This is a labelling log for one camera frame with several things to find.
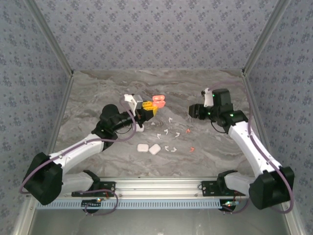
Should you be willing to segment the pink charging case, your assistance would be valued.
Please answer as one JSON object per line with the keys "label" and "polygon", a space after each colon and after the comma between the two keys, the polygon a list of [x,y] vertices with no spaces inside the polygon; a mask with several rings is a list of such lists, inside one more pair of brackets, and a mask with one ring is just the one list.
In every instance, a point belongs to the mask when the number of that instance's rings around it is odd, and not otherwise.
{"label": "pink charging case", "polygon": [[154,95],[152,99],[153,99],[153,106],[158,107],[159,109],[163,108],[166,104],[164,95]]}

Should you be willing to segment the black controller board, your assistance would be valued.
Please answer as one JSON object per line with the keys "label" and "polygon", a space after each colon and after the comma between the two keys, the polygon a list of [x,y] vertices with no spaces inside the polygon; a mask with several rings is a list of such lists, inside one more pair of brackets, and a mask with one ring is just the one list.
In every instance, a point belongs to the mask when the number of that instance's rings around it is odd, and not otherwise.
{"label": "black controller board", "polygon": [[85,213],[96,213],[100,210],[101,207],[101,199],[91,199],[91,200],[83,200],[81,202],[81,207]]}
{"label": "black controller board", "polygon": [[236,199],[221,199],[221,211],[223,212],[234,212],[236,207],[241,203],[241,200]]}

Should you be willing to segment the aluminium table side rail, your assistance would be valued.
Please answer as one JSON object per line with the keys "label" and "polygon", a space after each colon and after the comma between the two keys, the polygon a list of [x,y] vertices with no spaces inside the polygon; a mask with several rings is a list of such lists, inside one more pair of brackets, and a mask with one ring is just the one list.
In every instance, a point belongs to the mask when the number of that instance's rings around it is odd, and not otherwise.
{"label": "aluminium table side rail", "polygon": [[56,145],[56,142],[57,142],[57,138],[58,138],[58,135],[59,135],[59,131],[60,131],[60,128],[61,128],[61,122],[62,122],[64,113],[65,113],[65,110],[66,110],[66,107],[67,107],[67,102],[68,102],[68,99],[69,99],[69,96],[70,96],[72,85],[73,85],[73,74],[71,74],[69,76],[69,79],[68,79],[68,82],[67,82],[67,85],[66,85],[66,89],[65,89],[63,98],[61,100],[61,105],[60,105],[58,114],[56,116],[56,120],[54,122],[54,126],[53,126],[53,129],[52,129],[51,137],[49,139],[49,142],[48,142],[48,145],[47,145],[47,149],[45,151],[45,154],[47,154],[47,155],[54,151],[54,148],[55,148],[55,145]]}
{"label": "aluminium table side rail", "polygon": [[260,112],[258,109],[258,105],[256,102],[256,98],[254,96],[254,92],[253,92],[251,83],[250,83],[249,78],[245,72],[242,72],[242,76],[243,76],[243,82],[244,82],[244,85],[246,88],[247,96],[249,99],[249,103],[250,103],[250,106],[252,108],[252,112],[253,112],[253,116],[254,116],[254,122],[255,122],[255,126],[256,126],[258,134],[259,134],[259,139],[260,139],[261,143],[264,145],[264,147],[266,148],[266,150],[270,151],[269,141],[268,141],[266,131],[265,131],[262,119],[261,119],[261,115],[260,115]]}

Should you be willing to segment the aluminium frame bar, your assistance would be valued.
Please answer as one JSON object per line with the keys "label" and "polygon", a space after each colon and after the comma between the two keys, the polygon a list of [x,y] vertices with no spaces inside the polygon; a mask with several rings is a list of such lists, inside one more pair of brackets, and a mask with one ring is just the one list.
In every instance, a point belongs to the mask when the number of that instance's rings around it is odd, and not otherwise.
{"label": "aluminium frame bar", "polygon": [[289,213],[283,214],[290,235],[307,235],[303,225],[296,201],[293,203],[293,209]]}
{"label": "aluminium frame bar", "polygon": [[36,211],[37,200],[27,196],[17,217],[12,235],[28,235]]}

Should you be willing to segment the grey metal base plate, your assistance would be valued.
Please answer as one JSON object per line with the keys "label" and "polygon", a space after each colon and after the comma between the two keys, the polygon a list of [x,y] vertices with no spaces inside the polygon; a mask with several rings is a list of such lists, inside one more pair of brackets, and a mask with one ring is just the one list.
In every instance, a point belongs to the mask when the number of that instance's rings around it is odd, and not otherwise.
{"label": "grey metal base plate", "polygon": [[219,210],[117,210],[86,216],[81,210],[38,210],[29,235],[291,235],[283,215],[249,207]]}

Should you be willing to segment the aluminium corner post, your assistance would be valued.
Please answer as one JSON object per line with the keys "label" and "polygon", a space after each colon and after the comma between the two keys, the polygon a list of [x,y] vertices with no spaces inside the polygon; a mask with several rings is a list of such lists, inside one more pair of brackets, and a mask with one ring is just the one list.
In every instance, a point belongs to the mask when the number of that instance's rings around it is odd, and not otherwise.
{"label": "aluminium corner post", "polygon": [[30,14],[34,18],[34,21],[36,22],[37,26],[40,28],[41,32],[43,33],[46,41],[48,42],[55,56],[57,57],[62,68],[64,69],[66,74],[71,77],[73,74],[72,68],[65,54],[63,53],[61,47],[59,46],[56,37],[54,36],[52,30],[50,29],[44,15],[39,9],[37,3],[35,2],[35,0],[23,0],[23,1],[26,7],[28,8]]}
{"label": "aluminium corner post", "polygon": [[265,48],[267,42],[269,41],[272,33],[276,29],[279,21],[281,20],[284,12],[286,11],[291,0],[277,0],[274,9],[272,10],[269,18],[258,37],[255,46],[253,47],[243,69],[242,74],[245,78],[251,73],[255,63],[257,62],[259,56],[261,55],[263,49]]}

